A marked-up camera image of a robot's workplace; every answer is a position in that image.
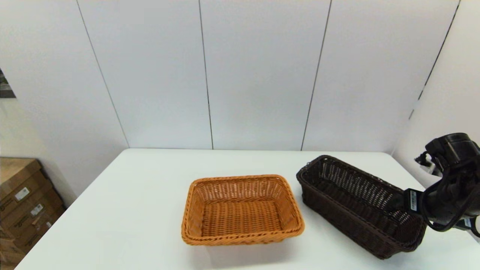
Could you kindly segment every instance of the white wall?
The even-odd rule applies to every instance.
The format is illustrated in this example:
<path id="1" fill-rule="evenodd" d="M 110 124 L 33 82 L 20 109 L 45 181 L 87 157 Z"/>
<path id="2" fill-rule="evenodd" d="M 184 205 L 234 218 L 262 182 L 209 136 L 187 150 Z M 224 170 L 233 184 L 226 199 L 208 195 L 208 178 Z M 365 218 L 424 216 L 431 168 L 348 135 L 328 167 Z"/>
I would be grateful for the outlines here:
<path id="1" fill-rule="evenodd" d="M 438 177 L 414 158 L 432 139 L 464 132 L 480 142 L 480 1 L 461 1 L 442 52 L 393 157 L 420 183 Z"/>
<path id="2" fill-rule="evenodd" d="M 300 150 L 329 0 L 201 0 L 215 149 Z"/>
<path id="3" fill-rule="evenodd" d="M 79 0 L 130 147 L 212 149 L 198 0 Z"/>
<path id="4" fill-rule="evenodd" d="M 35 158 L 66 206 L 77 198 L 17 99 L 0 99 L 0 156 Z"/>
<path id="5" fill-rule="evenodd" d="M 334 0 L 303 150 L 391 153 L 458 0 Z"/>
<path id="6" fill-rule="evenodd" d="M 128 147 L 76 1 L 0 1 L 0 66 L 76 195 Z"/>

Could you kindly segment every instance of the dark brown wicker basket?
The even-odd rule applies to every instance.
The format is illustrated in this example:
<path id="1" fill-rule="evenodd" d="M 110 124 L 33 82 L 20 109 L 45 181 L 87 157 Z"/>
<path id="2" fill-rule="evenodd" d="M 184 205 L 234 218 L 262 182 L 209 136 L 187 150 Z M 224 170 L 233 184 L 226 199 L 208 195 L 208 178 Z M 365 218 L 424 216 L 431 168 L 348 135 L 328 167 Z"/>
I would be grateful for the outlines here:
<path id="1" fill-rule="evenodd" d="M 423 220 L 405 211 L 387 211 L 403 191 L 330 156 L 320 156 L 297 173 L 303 202 L 380 259 L 409 252 L 425 234 Z"/>

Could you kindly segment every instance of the orange wicker basket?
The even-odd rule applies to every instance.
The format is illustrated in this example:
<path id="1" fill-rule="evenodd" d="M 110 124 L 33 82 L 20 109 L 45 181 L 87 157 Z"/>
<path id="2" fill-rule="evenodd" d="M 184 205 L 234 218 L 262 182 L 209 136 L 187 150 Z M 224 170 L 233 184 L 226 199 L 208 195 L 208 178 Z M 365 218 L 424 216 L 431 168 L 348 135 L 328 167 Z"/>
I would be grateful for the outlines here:
<path id="1" fill-rule="evenodd" d="M 202 178 L 190 185 L 182 239 L 189 245 L 251 245 L 300 235 L 305 225 L 285 178 Z"/>

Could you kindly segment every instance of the cardboard box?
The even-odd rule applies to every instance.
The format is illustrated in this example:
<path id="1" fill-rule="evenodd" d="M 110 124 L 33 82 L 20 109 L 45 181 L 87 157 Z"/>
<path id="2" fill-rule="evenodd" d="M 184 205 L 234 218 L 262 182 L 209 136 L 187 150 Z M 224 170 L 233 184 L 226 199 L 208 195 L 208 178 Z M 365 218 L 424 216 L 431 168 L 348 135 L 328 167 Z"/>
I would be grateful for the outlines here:
<path id="1" fill-rule="evenodd" d="M 5 198 L 40 168 L 35 159 L 0 158 L 0 198 Z"/>
<path id="2" fill-rule="evenodd" d="M 43 176 L 42 172 L 36 171 L 8 195 L 0 197 L 0 214 L 2 216 L 8 215 L 47 182 L 48 180 Z"/>
<path id="3" fill-rule="evenodd" d="M 49 182 L 0 220 L 0 237 L 21 237 L 22 231 L 34 224 L 38 217 L 53 215 L 62 204 L 62 200 Z"/>
<path id="4" fill-rule="evenodd" d="M 6 263 L 19 263 L 25 255 L 12 253 L 12 252 L 4 252 L 0 251 L 0 260 Z"/>
<path id="5" fill-rule="evenodd" d="M 64 211 L 65 209 L 60 207 L 53 215 L 43 215 L 39 217 L 34 222 L 35 226 L 28 226 L 19 238 L 0 238 L 0 251 L 27 254 Z"/>

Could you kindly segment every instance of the rectangular basket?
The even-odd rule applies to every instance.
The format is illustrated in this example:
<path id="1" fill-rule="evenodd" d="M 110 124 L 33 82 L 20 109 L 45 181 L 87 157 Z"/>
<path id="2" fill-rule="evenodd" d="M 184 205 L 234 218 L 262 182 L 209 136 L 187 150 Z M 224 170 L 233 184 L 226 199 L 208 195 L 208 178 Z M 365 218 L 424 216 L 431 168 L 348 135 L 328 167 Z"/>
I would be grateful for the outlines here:
<path id="1" fill-rule="evenodd" d="M 280 242 L 304 227 L 282 176 L 215 177 L 190 185 L 181 234 L 189 245 L 251 245 Z"/>
<path id="2" fill-rule="evenodd" d="M 303 202 L 380 259 L 415 250 L 426 225 L 403 210 L 388 211 L 403 190 L 334 157 L 320 156 L 297 173 Z"/>

